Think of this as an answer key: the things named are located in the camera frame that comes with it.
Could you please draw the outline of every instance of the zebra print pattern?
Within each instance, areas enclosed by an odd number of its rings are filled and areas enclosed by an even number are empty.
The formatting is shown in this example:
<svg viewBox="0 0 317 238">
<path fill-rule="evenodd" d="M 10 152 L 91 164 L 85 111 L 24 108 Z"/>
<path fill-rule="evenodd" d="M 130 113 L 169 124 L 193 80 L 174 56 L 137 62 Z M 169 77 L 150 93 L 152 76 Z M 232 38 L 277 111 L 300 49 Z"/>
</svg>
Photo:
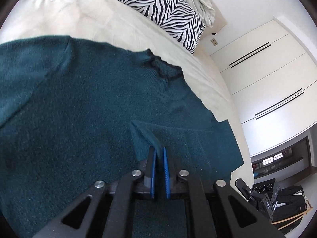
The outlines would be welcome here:
<svg viewBox="0 0 317 238">
<path fill-rule="evenodd" d="M 118 1 L 139 11 L 194 53 L 205 25 L 186 0 Z"/>
</svg>

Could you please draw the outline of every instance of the bed sheet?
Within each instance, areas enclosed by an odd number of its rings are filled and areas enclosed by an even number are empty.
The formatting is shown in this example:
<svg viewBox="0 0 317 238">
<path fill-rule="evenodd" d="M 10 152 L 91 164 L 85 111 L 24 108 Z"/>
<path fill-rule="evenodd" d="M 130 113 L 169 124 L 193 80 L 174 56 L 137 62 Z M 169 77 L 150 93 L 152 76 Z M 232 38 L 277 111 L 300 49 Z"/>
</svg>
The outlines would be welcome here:
<svg viewBox="0 0 317 238">
<path fill-rule="evenodd" d="M 152 21 L 117 0 L 20 0 L 0 29 L 0 43 L 43 36 L 70 35 L 132 51 L 151 51 L 180 66 L 184 78 L 218 121 L 228 119 L 244 164 L 232 172 L 231 186 L 242 178 L 250 187 L 253 171 L 248 146 L 227 86 L 215 63 L 198 44 L 191 55 Z"/>
</svg>

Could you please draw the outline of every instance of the triangular cutout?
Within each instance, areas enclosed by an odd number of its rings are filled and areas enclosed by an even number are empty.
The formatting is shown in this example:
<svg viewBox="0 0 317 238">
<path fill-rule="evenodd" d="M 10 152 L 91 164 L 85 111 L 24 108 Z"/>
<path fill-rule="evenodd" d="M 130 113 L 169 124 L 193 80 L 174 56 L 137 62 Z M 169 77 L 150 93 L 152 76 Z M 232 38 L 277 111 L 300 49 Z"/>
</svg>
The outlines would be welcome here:
<svg viewBox="0 0 317 238">
<path fill-rule="evenodd" d="M 86 197 L 77 207 L 75 207 L 68 215 L 66 215 L 66 217 L 63 218 L 62 223 L 74 229 L 79 229 L 90 202 L 91 196 Z"/>
<path fill-rule="evenodd" d="M 234 196 L 229 196 L 228 199 L 241 228 L 256 223 L 256 217 L 250 213 Z"/>
</svg>

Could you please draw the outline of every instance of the wall socket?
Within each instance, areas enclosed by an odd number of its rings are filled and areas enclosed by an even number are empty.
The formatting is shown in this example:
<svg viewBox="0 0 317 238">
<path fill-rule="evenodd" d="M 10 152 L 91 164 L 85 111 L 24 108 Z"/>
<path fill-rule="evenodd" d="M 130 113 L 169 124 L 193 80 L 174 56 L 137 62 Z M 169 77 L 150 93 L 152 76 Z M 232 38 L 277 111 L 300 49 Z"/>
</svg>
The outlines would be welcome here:
<svg viewBox="0 0 317 238">
<path fill-rule="evenodd" d="M 218 45 L 218 43 L 217 43 L 217 41 L 216 41 L 216 39 L 212 39 L 212 40 L 210 40 L 213 44 L 214 44 L 214 46 L 216 46 L 216 45 Z"/>
</svg>

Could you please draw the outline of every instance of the cabinet door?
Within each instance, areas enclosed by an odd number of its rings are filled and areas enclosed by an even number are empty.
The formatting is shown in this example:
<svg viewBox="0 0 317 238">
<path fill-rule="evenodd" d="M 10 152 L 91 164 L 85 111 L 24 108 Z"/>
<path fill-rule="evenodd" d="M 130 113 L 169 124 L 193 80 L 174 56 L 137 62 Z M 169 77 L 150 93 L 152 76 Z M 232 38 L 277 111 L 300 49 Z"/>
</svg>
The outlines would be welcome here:
<svg viewBox="0 0 317 238">
<path fill-rule="evenodd" d="M 224 48 L 211 55 L 220 72 L 230 67 L 230 64 L 248 55 L 250 52 L 261 50 L 263 45 L 286 36 L 288 32 L 275 21 L 270 21 L 244 36 L 236 39 Z"/>
<path fill-rule="evenodd" d="M 230 94 L 257 82 L 305 53 L 290 34 L 271 46 L 221 73 Z"/>
<path fill-rule="evenodd" d="M 250 155 L 297 136 L 317 122 L 317 82 L 271 113 L 242 124 Z"/>
<path fill-rule="evenodd" d="M 244 123 L 282 105 L 316 80 L 317 67 L 309 55 L 305 53 L 231 97 L 237 108 L 240 121 Z"/>
</svg>

